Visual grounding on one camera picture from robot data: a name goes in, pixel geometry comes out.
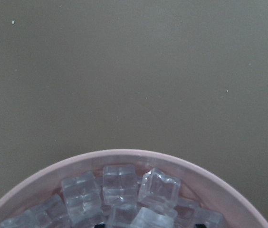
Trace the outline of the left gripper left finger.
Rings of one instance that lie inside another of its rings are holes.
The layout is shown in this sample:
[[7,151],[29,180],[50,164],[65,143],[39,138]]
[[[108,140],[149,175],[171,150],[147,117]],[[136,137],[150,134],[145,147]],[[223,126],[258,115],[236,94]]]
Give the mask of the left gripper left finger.
[[95,228],[105,228],[105,224],[96,224]]

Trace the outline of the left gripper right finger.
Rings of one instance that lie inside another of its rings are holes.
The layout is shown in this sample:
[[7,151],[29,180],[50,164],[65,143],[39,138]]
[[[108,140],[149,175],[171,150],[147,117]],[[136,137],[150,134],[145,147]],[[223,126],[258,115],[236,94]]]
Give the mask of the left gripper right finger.
[[195,224],[194,228],[202,228],[202,224]]

